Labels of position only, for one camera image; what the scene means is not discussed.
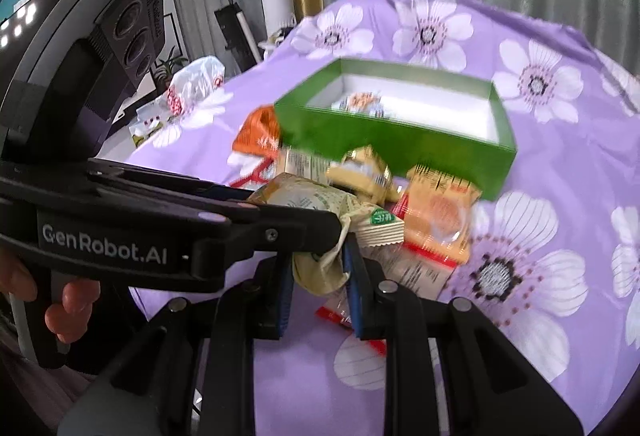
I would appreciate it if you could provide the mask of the person's left hand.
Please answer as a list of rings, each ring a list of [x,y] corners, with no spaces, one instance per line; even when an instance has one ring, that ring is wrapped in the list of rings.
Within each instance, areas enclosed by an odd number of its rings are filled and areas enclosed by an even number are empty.
[[[5,248],[1,249],[1,292],[24,302],[37,298],[34,279]],[[93,304],[100,294],[101,287],[97,281],[76,279],[67,282],[61,301],[49,306],[44,314],[47,328],[64,344],[78,341],[87,331]]]

